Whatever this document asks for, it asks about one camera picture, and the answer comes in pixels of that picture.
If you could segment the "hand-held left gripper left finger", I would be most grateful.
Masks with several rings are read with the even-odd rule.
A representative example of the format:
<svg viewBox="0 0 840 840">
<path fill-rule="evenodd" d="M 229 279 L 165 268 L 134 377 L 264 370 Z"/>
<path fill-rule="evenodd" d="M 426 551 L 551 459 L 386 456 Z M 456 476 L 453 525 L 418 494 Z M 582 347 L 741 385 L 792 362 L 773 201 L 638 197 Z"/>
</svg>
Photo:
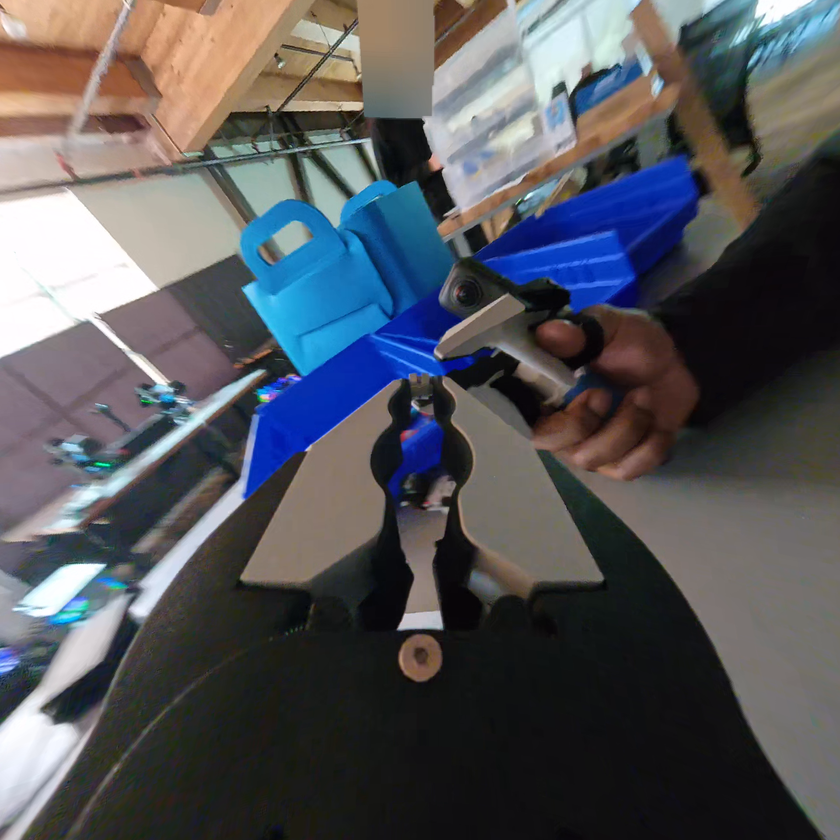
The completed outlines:
<svg viewBox="0 0 840 840">
<path fill-rule="evenodd" d="M 410 382 L 394 381 L 308 448 L 243 585 L 339 600 L 366 631 L 399 627 L 414 576 L 389 484 L 411 410 Z"/>
</svg>

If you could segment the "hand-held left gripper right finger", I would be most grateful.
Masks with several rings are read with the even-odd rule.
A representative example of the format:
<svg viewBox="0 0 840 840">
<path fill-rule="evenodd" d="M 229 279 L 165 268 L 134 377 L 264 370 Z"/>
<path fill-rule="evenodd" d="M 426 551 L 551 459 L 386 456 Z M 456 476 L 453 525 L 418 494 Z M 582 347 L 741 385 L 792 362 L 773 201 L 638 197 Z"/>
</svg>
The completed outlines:
<svg viewBox="0 0 840 840">
<path fill-rule="evenodd" d="M 472 631 L 499 599 L 598 592 L 603 572 L 524 433 L 453 380 L 432 380 L 442 464 L 455 481 L 433 570 L 443 627 Z"/>
</svg>

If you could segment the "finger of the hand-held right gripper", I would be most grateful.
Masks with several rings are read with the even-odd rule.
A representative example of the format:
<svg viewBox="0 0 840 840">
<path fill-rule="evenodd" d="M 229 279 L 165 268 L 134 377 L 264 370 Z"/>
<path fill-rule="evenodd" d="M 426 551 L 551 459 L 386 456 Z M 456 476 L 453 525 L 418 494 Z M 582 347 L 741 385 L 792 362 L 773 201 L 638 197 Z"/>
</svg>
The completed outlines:
<svg viewBox="0 0 840 840">
<path fill-rule="evenodd" d="M 529 313 L 524 305 L 504 295 L 459 321 L 437 343 L 439 361 L 462 358 L 482 349 L 499 351 L 525 361 L 529 351 Z"/>
<path fill-rule="evenodd" d="M 509 384 L 509 378 L 509 360 L 476 360 L 463 369 L 452 370 L 445 375 L 445 379 L 457 384 L 464 391 L 480 387 L 499 390 Z"/>
</svg>

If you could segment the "person's right forearm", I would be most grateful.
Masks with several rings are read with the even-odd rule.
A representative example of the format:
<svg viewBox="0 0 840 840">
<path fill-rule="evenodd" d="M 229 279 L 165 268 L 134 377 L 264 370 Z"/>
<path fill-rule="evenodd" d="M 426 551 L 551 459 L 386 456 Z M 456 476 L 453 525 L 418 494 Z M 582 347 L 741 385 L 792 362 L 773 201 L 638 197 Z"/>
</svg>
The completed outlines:
<svg viewBox="0 0 840 840">
<path fill-rule="evenodd" d="M 839 341 L 839 158 L 812 156 L 654 317 L 699 388 L 690 426 Z"/>
</svg>

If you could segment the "grey desk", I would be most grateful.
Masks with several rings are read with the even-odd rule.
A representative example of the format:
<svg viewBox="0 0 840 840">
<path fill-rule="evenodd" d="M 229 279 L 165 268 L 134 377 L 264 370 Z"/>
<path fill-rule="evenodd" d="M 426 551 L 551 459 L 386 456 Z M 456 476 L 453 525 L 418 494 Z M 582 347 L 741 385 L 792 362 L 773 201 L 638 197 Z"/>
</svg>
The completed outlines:
<svg viewBox="0 0 840 840">
<path fill-rule="evenodd" d="M 838 838 L 838 347 L 689 420 L 645 476 L 584 482 L 675 576 L 783 781 Z"/>
</svg>

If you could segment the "person's right hand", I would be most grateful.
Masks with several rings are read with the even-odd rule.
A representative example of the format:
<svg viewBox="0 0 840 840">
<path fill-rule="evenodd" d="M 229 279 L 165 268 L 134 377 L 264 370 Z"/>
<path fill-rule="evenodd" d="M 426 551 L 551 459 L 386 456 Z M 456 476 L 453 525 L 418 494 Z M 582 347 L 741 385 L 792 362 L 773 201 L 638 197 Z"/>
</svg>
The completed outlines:
<svg viewBox="0 0 840 840">
<path fill-rule="evenodd" d="M 568 465 L 631 481 L 664 464 L 699 402 L 699 386 L 665 328 L 646 313 L 596 306 L 583 310 L 603 330 L 591 369 L 624 398 L 607 416 L 604 390 L 579 394 L 533 427 L 536 449 Z"/>
</svg>

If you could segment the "light blue felt bag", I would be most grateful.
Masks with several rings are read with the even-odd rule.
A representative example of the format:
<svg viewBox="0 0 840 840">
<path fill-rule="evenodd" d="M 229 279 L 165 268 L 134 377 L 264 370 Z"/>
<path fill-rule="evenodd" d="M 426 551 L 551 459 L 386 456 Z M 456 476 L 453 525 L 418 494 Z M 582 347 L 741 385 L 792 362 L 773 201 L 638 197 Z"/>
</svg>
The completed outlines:
<svg viewBox="0 0 840 840">
<path fill-rule="evenodd" d="M 300 223 L 311 238 L 268 262 L 260 248 Z M 297 371 L 306 375 L 396 315 L 393 295 L 359 237 L 334 227 L 316 207 L 282 201 L 240 236 L 255 280 L 244 293 Z"/>
<path fill-rule="evenodd" d="M 455 263 L 415 182 L 368 185 L 344 205 L 339 230 L 362 243 L 391 295 L 391 319 L 437 294 Z"/>
</svg>

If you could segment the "pile of toy bricks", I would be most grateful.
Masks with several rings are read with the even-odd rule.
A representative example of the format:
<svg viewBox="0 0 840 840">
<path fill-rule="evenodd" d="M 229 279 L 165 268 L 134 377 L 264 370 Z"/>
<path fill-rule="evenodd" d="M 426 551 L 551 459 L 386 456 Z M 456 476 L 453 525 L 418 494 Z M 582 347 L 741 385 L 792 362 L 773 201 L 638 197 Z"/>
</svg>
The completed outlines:
<svg viewBox="0 0 840 840">
<path fill-rule="evenodd" d="M 401 508 L 448 511 L 456 483 L 443 463 L 443 440 L 434 415 L 413 406 L 401 432 L 402 463 L 388 485 Z"/>
</svg>

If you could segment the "blue plastic bin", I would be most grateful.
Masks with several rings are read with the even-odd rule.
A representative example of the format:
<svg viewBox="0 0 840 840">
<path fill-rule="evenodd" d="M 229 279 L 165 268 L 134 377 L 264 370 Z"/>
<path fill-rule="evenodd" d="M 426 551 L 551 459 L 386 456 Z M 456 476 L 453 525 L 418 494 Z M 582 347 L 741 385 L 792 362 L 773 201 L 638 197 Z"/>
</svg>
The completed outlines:
<svg viewBox="0 0 840 840">
<path fill-rule="evenodd" d="M 571 294 L 574 311 L 597 303 L 632 307 L 637 302 L 637 275 L 614 234 L 579 239 L 507 258 L 479 262 L 521 286 L 549 277 Z M 251 495 L 289 457 L 308 448 L 362 406 L 384 385 L 411 373 L 442 375 L 488 356 L 440 362 L 434 347 L 454 317 L 432 294 L 375 332 L 353 342 L 308 374 L 290 392 L 259 409 L 246 484 Z"/>
<path fill-rule="evenodd" d="M 528 217 L 477 258 L 507 258 L 614 234 L 636 274 L 643 275 L 681 242 L 698 203 L 690 163 L 678 155 Z"/>
</svg>

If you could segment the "clear plastic drawer unit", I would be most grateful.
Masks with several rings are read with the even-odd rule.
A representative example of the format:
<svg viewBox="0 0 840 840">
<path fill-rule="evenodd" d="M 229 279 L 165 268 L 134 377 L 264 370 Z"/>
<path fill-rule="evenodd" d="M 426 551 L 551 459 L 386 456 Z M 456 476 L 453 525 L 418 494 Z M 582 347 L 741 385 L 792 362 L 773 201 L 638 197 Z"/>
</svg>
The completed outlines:
<svg viewBox="0 0 840 840">
<path fill-rule="evenodd" d="M 435 70 L 433 112 L 423 121 L 460 211 L 577 144 L 568 95 L 539 93 L 510 9 Z"/>
</svg>

